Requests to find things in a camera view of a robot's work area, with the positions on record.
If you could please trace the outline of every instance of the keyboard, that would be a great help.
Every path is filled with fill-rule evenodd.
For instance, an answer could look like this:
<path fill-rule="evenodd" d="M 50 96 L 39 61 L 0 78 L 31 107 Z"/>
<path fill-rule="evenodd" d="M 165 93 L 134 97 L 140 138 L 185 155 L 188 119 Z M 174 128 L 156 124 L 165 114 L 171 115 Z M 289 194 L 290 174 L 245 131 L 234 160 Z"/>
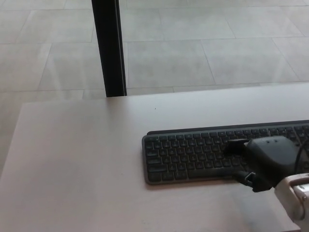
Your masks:
<path fill-rule="evenodd" d="M 223 154 L 229 140 L 285 136 L 295 146 L 309 138 L 309 120 L 149 132 L 142 139 L 145 181 L 150 185 L 231 178 L 250 171 L 239 154 Z M 309 145 L 301 170 L 309 172 Z"/>

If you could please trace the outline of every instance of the table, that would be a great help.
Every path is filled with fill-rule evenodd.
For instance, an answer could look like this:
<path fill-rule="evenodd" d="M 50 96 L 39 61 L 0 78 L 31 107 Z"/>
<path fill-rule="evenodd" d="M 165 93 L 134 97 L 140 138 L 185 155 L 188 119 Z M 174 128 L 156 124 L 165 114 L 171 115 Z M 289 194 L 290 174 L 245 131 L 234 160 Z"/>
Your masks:
<path fill-rule="evenodd" d="M 154 130 L 308 119 L 309 84 L 27 103 L 0 180 L 2 232 L 297 230 L 273 191 L 144 182 Z"/>

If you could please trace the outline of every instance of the floor tile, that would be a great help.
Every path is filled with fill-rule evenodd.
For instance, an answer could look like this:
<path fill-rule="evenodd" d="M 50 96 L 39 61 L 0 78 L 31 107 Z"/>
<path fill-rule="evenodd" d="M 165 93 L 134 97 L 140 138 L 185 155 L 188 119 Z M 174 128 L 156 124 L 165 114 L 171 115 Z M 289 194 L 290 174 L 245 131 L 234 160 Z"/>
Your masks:
<path fill-rule="evenodd" d="M 256 86 L 260 86 L 260 84 L 183 86 L 183 87 L 173 87 L 173 89 L 174 92 L 189 92 L 189 91 L 203 91 L 203 90 L 224 89 L 224 88 L 244 88 L 244 87 L 256 87 Z"/>
<path fill-rule="evenodd" d="M 13 134 L 23 103 L 35 102 L 36 92 L 0 93 L 0 136 Z"/>
<path fill-rule="evenodd" d="M 166 40 L 234 38 L 218 9 L 161 9 L 160 14 Z"/>
<path fill-rule="evenodd" d="M 0 44 L 15 43 L 30 11 L 0 11 Z"/>
<path fill-rule="evenodd" d="M 249 6 L 304 6 L 303 0 L 247 0 Z"/>
<path fill-rule="evenodd" d="M 35 100 L 37 102 L 81 100 L 83 98 L 83 94 L 83 90 L 38 91 Z"/>
<path fill-rule="evenodd" d="M 39 90 L 104 88 L 98 45 L 53 44 Z"/>
<path fill-rule="evenodd" d="M 104 89 L 87 89 L 84 90 L 84 100 L 97 100 L 106 98 L 106 93 Z"/>
<path fill-rule="evenodd" d="M 164 40 L 158 9 L 124 10 L 120 17 L 124 42 Z"/>
<path fill-rule="evenodd" d="M 159 88 L 128 88 L 128 96 L 132 95 L 145 95 L 145 94 L 156 94 L 156 93 L 172 93 L 172 87 L 159 87 Z"/>
<path fill-rule="evenodd" d="M 63 9 L 66 0 L 6 0 L 3 10 L 54 10 Z"/>
<path fill-rule="evenodd" d="M 281 7 L 281 9 L 305 36 L 309 36 L 309 6 Z"/>
<path fill-rule="evenodd" d="M 280 7 L 226 8 L 224 11 L 237 38 L 302 36 Z"/>
<path fill-rule="evenodd" d="M 92 10 L 32 11 L 18 43 L 90 42 Z"/>
<path fill-rule="evenodd" d="M 309 38 L 275 38 L 273 40 L 299 79 L 309 81 Z"/>
<path fill-rule="evenodd" d="M 50 44 L 0 44 L 0 92 L 37 90 Z"/>
<path fill-rule="evenodd" d="M 216 84 L 299 81 L 272 39 L 205 40 Z"/>
<path fill-rule="evenodd" d="M 189 7 L 240 7 L 246 0 L 188 0 Z"/>
<path fill-rule="evenodd" d="M 12 135 L 0 135 L 0 176 L 9 153 Z"/>
<path fill-rule="evenodd" d="M 214 84 L 200 41 L 135 42 L 128 51 L 131 88 Z"/>
<path fill-rule="evenodd" d="M 140 8 L 169 8 L 187 7 L 186 0 L 127 0 L 127 7 L 133 9 Z"/>
<path fill-rule="evenodd" d="M 64 9 L 92 9 L 91 0 L 67 0 Z"/>

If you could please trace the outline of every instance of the tabletop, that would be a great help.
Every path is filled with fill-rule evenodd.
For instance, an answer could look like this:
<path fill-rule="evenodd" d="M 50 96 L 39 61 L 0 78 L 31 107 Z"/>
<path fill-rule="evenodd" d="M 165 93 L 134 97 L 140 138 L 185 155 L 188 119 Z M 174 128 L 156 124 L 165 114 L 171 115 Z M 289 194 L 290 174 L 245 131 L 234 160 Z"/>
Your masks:
<path fill-rule="evenodd" d="M 2 232 L 297 230 L 273 191 L 148 186 L 149 131 L 308 119 L 309 84 L 27 103 L 0 180 Z"/>

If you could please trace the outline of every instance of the keyboard key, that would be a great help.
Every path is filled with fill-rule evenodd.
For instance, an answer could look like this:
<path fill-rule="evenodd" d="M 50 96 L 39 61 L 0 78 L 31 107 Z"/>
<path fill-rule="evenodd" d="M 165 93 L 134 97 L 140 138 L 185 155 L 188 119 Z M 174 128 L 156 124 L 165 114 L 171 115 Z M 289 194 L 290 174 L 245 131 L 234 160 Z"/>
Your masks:
<path fill-rule="evenodd" d="M 242 133 L 241 130 L 236 130 L 236 131 L 235 131 L 235 135 L 239 136 L 239 135 L 243 135 L 243 133 Z"/>
<path fill-rule="evenodd" d="M 158 156 L 158 150 L 153 149 L 146 150 L 146 156 L 148 157 Z"/>
<path fill-rule="evenodd" d="M 218 132 L 218 136 L 219 137 L 225 137 L 226 136 L 226 132 L 225 131 Z"/>
<path fill-rule="evenodd" d="M 168 137 L 167 136 L 160 136 L 160 141 L 161 142 L 165 142 L 168 140 Z"/>
<path fill-rule="evenodd" d="M 197 169 L 204 169 L 203 162 L 195 162 L 195 167 L 196 167 Z"/>
<path fill-rule="evenodd" d="M 196 155 L 189 155 L 189 160 L 191 162 L 195 162 L 195 161 L 197 161 L 197 156 Z"/>
<path fill-rule="evenodd" d="M 193 139 L 193 136 L 191 134 L 185 134 L 184 137 L 185 139 Z"/>
<path fill-rule="evenodd" d="M 209 145 L 203 146 L 203 151 L 204 152 L 211 152 L 211 146 L 209 146 Z"/>
<path fill-rule="evenodd" d="M 177 170 L 177 167 L 175 164 L 169 164 L 169 171 L 170 172 L 175 172 Z"/>
<path fill-rule="evenodd" d="M 212 138 L 206 138 L 206 139 L 205 139 L 205 144 L 206 144 L 206 145 L 211 145 L 211 144 L 213 144 Z"/>
<path fill-rule="evenodd" d="M 155 149 L 161 149 L 162 148 L 161 142 L 155 142 L 154 143 L 154 148 Z"/>
<path fill-rule="evenodd" d="M 167 156 L 168 155 L 168 151 L 166 149 L 160 149 L 159 153 L 160 153 L 160 156 Z"/>
<path fill-rule="evenodd" d="M 161 181 L 161 174 L 160 173 L 149 173 L 148 180 L 150 182 L 160 182 Z"/>
<path fill-rule="evenodd" d="M 198 157 L 198 160 L 199 160 L 199 161 L 204 161 L 204 160 L 206 160 L 206 155 L 205 155 L 205 154 L 198 154 L 197 157 Z"/>
<path fill-rule="evenodd" d="M 220 151 L 220 147 L 219 147 L 218 145 L 212 145 L 212 146 L 211 146 L 211 150 L 212 150 L 213 152 L 219 152 L 219 151 Z"/>
<path fill-rule="evenodd" d="M 161 164 L 161 158 L 148 158 L 147 164 Z"/>
<path fill-rule="evenodd" d="M 173 163 L 179 163 L 180 162 L 179 156 L 172 156 L 171 160 L 172 160 Z"/>
<path fill-rule="evenodd" d="M 175 156 L 176 155 L 176 149 L 175 148 L 170 148 L 168 149 L 169 156 Z"/>
<path fill-rule="evenodd" d="M 224 143 L 224 144 L 227 144 L 228 141 L 229 141 L 228 137 L 222 137 L 221 139 L 222 139 L 222 143 Z"/>
<path fill-rule="evenodd" d="M 180 161 L 182 163 L 187 163 L 187 162 L 189 162 L 189 158 L 188 158 L 188 156 L 180 156 Z"/>
<path fill-rule="evenodd" d="M 153 149 L 154 148 L 154 144 L 152 142 L 147 142 L 147 143 L 145 143 L 145 148 L 146 149 Z"/>
<path fill-rule="evenodd" d="M 168 139 L 169 139 L 169 141 L 174 141 L 174 140 L 176 140 L 176 136 L 175 135 L 169 135 Z"/>
<path fill-rule="evenodd" d="M 267 134 L 267 133 L 268 133 L 268 130 L 267 130 L 267 129 L 260 129 L 260 133 L 261 133 L 261 134 Z"/>
<path fill-rule="evenodd" d="M 222 152 L 217 152 L 215 153 L 216 159 L 217 160 L 222 160 L 224 158 L 223 153 Z"/>
<path fill-rule="evenodd" d="M 159 137 L 147 137 L 145 138 L 145 142 L 158 142 L 159 141 Z"/>
<path fill-rule="evenodd" d="M 251 134 L 251 130 L 243 130 L 242 132 L 243 132 L 243 134 L 245 134 L 245 135 Z"/>
<path fill-rule="evenodd" d="M 180 145 L 181 147 L 186 147 L 186 146 L 188 146 L 188 143 L 187 143 L 186 140 L 180 140 L 180 141 L 179 141 L 179 145 Z"/>
<path fill-rule="evenodd" d="M 163 148 L 169 148 L 170 147 L 170 142 L 166 141 L 162 143 Z"/>
<path fill-rule="evenodd" d="M 252 130 L 251 130 L 251 133 L 252 133 L 252 134 L 259 134 L 260 132 L 259 132 L 258 129 L 252 129 Z"/>
<path fill-rule="evenodd" d="M 179 147 L 179 142 L 178 142 L 178 141 L 172 141 L 172 142 L 170 143 L 170 145 L 171 145 L 172 147 Z"/>
<path fill-rule="evenodd" d="M 198 154 L 198 153 L 203 153 L 203 149 L 202 149 L 201 146 L 195 146 L 195 147 L 194 147 L 194 152 L 195 152 L 196 154 Z"/>
<path fill-rule="evenodd" d="M 283 131 L 285 131 L 285 128 L 284 127 L 277 127 L 277 131 L 278 132 L 283 132 Z"/>
<path fill-rule="evenodd" d="M 193 138 L 195 138 L 195 139 L 198 139 L 198 138 L 200 138 L 201 137 L 201 134 L 193 134 Z"/>
<path fill-rule="evenodd" d="M 154 164 L 148 165 L 148 172 L 150 173 L 161 173 L 166 172 L 168 170 L 165 164 Z"/>
<path fill-rule="evenodd" d="M 247 139 L 255 139 L 255 136 L 253 134 L 248 134 Z"/>
<path fill-rule="evenodd" d="M 204 139 L 197 139 L 197 145 L 203 146 L 205 144 Z"/>
<path fill-rule="evenodd" d="M 178 155 L 183 155 L 184 154 L 184 148 L 183 147 L 179 147 L 176 149 L 176 152 Z"/>
<path fill-rule="evenodd" d="M 175 172 L 175 179 L 176 180 L 185 180 L 187 178 L 186 172 Z"/>
<path fill-rule="evenodd" d="M 185 171 L 185 164 L 184 163 L 178 163 L 177 169 L 178 169 L 178 171 Z"/>
<path fill-rule="evenodd" d="M 170 163 L 170 157 L 163 157 L 162 158 L 162 162 L 164 163 L 164 164 L 169 164 Z"/>
<path fill-rule="evenodd" d="M 221 168 L 221 167 L 222 167 L 222 163 L 221 163 L 220 160 L 214 160 L 214 161 L 213 161 L 213 166 L 214 166 L 215 168 Z"/>
<path fill-rule="evenodd" d="M 207 159 L 208 160 L 214 160 L 215 159 L 214 153 L 207 153 Z"/>
<path fill-rule="evenodd" d="M 238 158 L 232 159 L 232 165 L 233 166 L 240 166 L 240 160 Z"/>
<path fill-rule="evenodd" d="M 227 135 L 227 136 L 234 136 L 235 134 L 234 134 L 233 131 L 227 131 L 227 132 L 226 132 L 226 135 Z"/>
<path fill-rule="evenodd" d="M 195 169 L 194 163 L 187 163 L 187 169 L 194 170 Z"/>
<path fill-rule="evenodd" d="M 213 168 L 212 161 L 211 160 L 205 161 L 204 166 L 205 168 Z"/>
<path fill-rule="evenodd" d="M 189 146 L 196 146 L 197 143 L 196 143 L 195 139 L 190 139 L 190 140 L 188 140 L 188 145 Z"/>
<path fill-rule="evenodd" d="M 221 144 L 222 143 L 222 141 L 219 137 L 213 138 L 213 142 L 214 142 L 214 144 Z"/>
<path fill-rule="evenodd" d="M 241 167 L 209 168 L 200 170 L 188 170 L 189 179 L 231 176 L 236 171 L 243 171 Z"/>
<path fill-rule="evenodd" d="M 186 154 L 192 154 L 193 153 L 193 147 L 186 147 L 185 148 L 185 152 L 186 152 Z"/>
<path fill-rule="evenodd" d="M 218 133 L 217 132 L 210 132 L 209 135 L 211 137 L 218 137 Z"/>
<path fill-rule="evenodd" d="M 162 173 L 162 180 L 174 180 L 174 175 L 173 173 Z"/>
<path fill-rule="evenodd" d="M 183 134 L 176 135 L 176 139 L 177 140 L 184 140 L 184 135 Z"/>
<path fill-rule="evenodd" d="M 224 167 L 230 167 L 232 165 L 231 161 L 229 159 L 222 160 L 222 164 L 223 164 Z"/>
<path fill-rule="evenodd" d="M 302 131 L 303 130 L 303 127 L 302 126 L 297 126 L 297 127 L 294 127 L 294 129 L 296 130 L 296 131 Z"/>
<path fill-rule="evenodd" d="M 203 138 L 209 138 L 209 133 L 202 133 Z"/>

